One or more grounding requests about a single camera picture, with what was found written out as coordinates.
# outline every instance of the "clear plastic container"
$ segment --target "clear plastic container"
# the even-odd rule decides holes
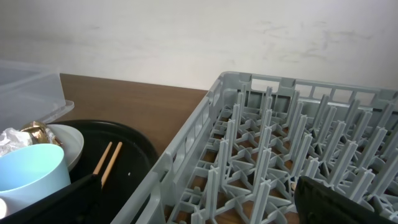
[[[73,109],[57,69],[0,60],[0,132],[31,121],[51,122]]]

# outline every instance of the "plastic dish rack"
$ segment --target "plastic dish rack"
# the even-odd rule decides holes
[[[398,222],[397,101],[222,73],[113,223],[287,223],[301,175]]]

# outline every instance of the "crumpled foil wrapper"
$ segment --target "crumpled foil wrapper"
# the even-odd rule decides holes
[[[30,145],[32,145],[32,139],[29,133],[7,128],[0,136],[0,157]]]

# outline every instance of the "wooden table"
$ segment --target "wooden table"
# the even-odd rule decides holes
[[[74,101],[75,108],[59,120],[102,119],[125,124],[145,134],[159,156],[206,94],[205,90],[78,75],[61,74],[61,82],[65,99]],[[251,207],[252,203],[244,206],[248,215]],[[295,213],[287,218],[289,223],[298,223]],[[233,210],[219,215],[217,221],[242,222]]]

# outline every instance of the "wall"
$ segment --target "wall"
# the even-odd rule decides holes
[[[0,58],[209,89],[225,70],[398,88],[396,0],[1,1]]]

